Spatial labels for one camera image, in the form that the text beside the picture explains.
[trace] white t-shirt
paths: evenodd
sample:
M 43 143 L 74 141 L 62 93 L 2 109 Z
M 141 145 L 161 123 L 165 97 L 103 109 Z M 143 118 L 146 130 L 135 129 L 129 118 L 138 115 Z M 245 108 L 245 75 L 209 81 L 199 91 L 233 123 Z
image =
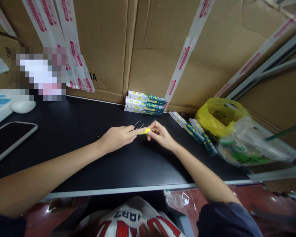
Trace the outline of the white t-shirt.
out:
M 115 210 L 92 213 L 80 222 L 77 231 L 87 226 L 94 226 L 88 228 L 88 234 L 92 232 L 94 237 L 145 236 L 147 231 L 158 231 L 169 237 L 185 237 L 163 212 L 157 212 L 140 197 L 129 199 Z

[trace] plastic bag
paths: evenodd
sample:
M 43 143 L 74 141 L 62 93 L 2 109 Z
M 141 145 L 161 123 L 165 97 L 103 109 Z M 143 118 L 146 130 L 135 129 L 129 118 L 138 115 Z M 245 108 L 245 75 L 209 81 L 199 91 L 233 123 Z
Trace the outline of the plastic bag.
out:
M 234 105 L 237 110 L 226 104 Z M 209 99 L 195 116 L 217 142 L 220 138 L 230 135 L 234 131 L 234 123 L 242 117 L 250 117 L 250 113 L 240 103 L 225 98 Z
M 250 117 L 243 117 L 234 123 L 231 135 L 220 139 L 217 150 L 224 160 L 235 166 L 291 162 L 294 159 L 279 143 L 279 139 L 266 141 L 267 137 L 254 128 Z

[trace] green and white box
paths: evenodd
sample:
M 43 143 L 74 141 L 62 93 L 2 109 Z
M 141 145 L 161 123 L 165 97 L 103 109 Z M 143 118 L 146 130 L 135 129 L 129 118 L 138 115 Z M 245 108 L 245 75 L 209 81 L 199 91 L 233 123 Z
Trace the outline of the green and white box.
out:
M 158 114 L 158 113 L 152 112 L 152 111 L 145 111 L 145 110 L 127 108 L 126 106 L 124 108 L 124 111 L 134 112 L 134 113 L 139 113 L 139 114 L 156 115 L 156 116 L 161 116 L 162 115 L 162 114 Z
M 205 131 L 202 128 L 202 126 L 200 125 L 200 123 L 196 119 L 192 119 L 192 118 L 190 118 L 190 123 L 191 123 L 192 127 L 205 138 L 205 140 L 203 141 L 203 145 L 205 146 L 208 154 L 210 156 L 217 155 L 218 152 L 217 152 L 216 148 L 214 147 L 211 139 L 205 133 Z
M 198 143 L 201 144 L 205 139 L 192 126 L 184 120 L 177 112 L 169 111 L 169 115 Z
M 166 103 L 166 100 L 164 98 L 145 94 L 145 93 L 135 92 L 135 91 L 128 91 L 128 98 L 142 101 L 142 102 L 154 103 L 156 105 L 162 105 L 162 106 L 165 105 Z
M 128 97 L 126 97 L 125 99 L 125 107 L 131 109 L 144 110 L 146 112 L 152 111 L 159 114 L 162 114 L 164 112 L 164 108 L 161 105 L 156 105 L 146 101 L 129 99 Z

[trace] black phone screen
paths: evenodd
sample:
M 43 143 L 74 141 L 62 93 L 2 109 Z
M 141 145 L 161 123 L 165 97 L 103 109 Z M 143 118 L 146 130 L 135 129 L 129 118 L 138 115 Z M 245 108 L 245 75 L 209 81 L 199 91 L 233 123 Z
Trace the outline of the black phone screen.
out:
M 0 129 L 0 155 L 35 127 L 34 124 L 12 122 Z

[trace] dark sleeve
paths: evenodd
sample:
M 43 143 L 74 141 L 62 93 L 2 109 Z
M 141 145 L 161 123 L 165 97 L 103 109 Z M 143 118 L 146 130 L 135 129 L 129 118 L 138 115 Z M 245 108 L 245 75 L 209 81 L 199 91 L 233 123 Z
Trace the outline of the dark sleeve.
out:
M 258 225 L 247 210 L 234 202 L 216 202 L 204 205 L 196 224 L 199 237 L 263 236 Z
M 25 228 L 26 219 L 24 217 L 9 218 L 0 215 L 0 236 L 23 237 Z

